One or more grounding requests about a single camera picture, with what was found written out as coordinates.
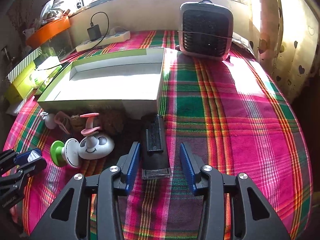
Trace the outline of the black hair trimmer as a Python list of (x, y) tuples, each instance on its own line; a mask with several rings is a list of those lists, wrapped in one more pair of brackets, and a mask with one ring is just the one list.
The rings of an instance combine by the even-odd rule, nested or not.
[(142, 179), (169, 178), (171, 168), (163, 117), (158, 114), (145, 115), (142, 122)]

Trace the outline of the green white suction holder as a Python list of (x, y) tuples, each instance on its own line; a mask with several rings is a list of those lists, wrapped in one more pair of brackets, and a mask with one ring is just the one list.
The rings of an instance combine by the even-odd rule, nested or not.
[(72, 168), (81, 166), (81, 158), (78, 154), (79, 142), (70, 138), (66, 142), (56, 140), (50, 147), (50, 157), (58, 167), (69, 165)]

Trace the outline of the white smiley face gadget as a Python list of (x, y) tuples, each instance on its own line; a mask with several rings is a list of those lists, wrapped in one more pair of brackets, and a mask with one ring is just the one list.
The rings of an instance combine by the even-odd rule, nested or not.
[(80, 115), (86, 119), (85, 128), (81, 131), (84, 138), (78, 146), (78, 154), (82, 159), (94, 160), (104, 158), (114, 150), (114, 141), (105, 132), (99, 121), (99, 113)]

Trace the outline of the small white round gadget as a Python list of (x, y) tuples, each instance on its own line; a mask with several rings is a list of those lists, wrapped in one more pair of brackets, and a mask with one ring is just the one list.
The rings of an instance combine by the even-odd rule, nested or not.
[(41, 112), (40, 118), (44, 121), (44, 124), (48, 129), (55, 129), (56, 128), (57, 124), (54, 121), (55, 114)]

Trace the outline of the pink clip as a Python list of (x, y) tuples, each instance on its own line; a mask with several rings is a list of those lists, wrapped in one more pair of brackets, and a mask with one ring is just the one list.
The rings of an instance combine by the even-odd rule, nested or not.
[(63, 113), (62, 111), (57, 112), (54, 116), (54, 122), (66, 134), (71, 133), (71, 118), (67, 114)]

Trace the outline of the plaid pink green blanket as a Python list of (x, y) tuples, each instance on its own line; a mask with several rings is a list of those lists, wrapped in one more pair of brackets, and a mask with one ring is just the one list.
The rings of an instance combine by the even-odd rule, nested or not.
[(259, 63), (233, 47), (215, 62), (185, 56), (175, 31), (141, 31), (129, 40), (76, 57), (165, 48), (160, 114), (165, 121), (172, 176), (136, 178), (120, 198), (125, 239), (195, 239), (202, 200), (188, 189), (179, 148), (187, 142), (220, 172), (245, 172), (256, 183), (296, 239), (311, 210), (312, 170), (302, 129), (289, 103)]

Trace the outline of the yellow green striped box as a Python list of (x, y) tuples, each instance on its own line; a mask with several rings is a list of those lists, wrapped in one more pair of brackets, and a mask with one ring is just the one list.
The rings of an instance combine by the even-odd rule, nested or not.
[(4, 97), (11, 105), (22, 101), (33, 89), (29, 77), (36, 69), (34, 60), (41, 54), (41, 47), (33, 50), (7, 75), (8, 88), (4, 93)]

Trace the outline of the white green cardboard box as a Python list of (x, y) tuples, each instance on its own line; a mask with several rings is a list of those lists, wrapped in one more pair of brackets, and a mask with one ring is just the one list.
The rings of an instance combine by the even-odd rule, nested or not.
[(124, 111), (131, 119), (160, 112), (164, 48), (117, 51), (77, 60), (38, 99), (46, 112)]

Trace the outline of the green white tissue pack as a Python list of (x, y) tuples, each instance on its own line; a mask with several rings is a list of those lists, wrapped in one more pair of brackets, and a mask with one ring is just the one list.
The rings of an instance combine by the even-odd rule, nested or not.
[(39, 88), (44, 81), (48, 81), (62, 68), (57, 56), (48, 57), (30, 75), (29, 80), (33, 89)]

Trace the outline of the white power strip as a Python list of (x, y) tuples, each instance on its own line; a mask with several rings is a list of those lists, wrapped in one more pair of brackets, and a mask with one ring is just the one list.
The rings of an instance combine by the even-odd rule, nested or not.
[(84, 50), (89, 50), (89, 49), (93, 49), (93, 48), (98, 48), (100, 46), (105, 46), (105, 45), (109, 45), (112, 43), (119, 43), (119, 42), (124, 42), (129, 40), (131, 37), (131, 34), (129, 31), (125, 31), (125, 32), (121, 32), (121, 33), (116, 33), (114, 35), (108, 35), (105, 36), (104, 38), (99, 38), (95, 41), (84, 41), (81, 44), (79, 44), (78, 46), (76, 46), (76, 51), (77, 52), (81, 52)]

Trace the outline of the orange box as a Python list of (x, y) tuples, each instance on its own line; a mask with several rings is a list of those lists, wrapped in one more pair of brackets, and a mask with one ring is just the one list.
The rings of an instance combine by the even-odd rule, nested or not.
[(63, 16), (57, 20), (54, 20), (40, 29), (35, 31), (29, 38), (26, 39), (25, 44), (33, 49), (36, 49), (46, 43), (49, 39), (55, 37), (61, 32), (71, 27), (69, 17)]

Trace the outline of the black charger adapter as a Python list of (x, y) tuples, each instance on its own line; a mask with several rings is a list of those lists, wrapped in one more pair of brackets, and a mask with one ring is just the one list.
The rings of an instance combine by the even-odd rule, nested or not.
[(99, 38), (101, 38), (101, 31), (100, 27), (98, 24), (93, 24), (92, 22), (90, 23), (90, 27), (87, 29), (89, 39), (91, 41), (95, 41)]

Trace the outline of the white plastic bag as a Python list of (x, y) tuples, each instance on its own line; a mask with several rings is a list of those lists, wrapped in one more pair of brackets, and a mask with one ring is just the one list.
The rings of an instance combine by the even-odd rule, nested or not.
[(63, 16), (65, 11), (64, 0), (49, 0), (42, 8), (39, 22), (44, 25)]

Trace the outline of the heart pattern curtain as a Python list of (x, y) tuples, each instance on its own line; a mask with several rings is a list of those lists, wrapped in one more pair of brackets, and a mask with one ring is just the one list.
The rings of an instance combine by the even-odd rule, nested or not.
[(319, 14), (310, 0), (247, 0), (257, 59), (293, 102), (319, 68)]

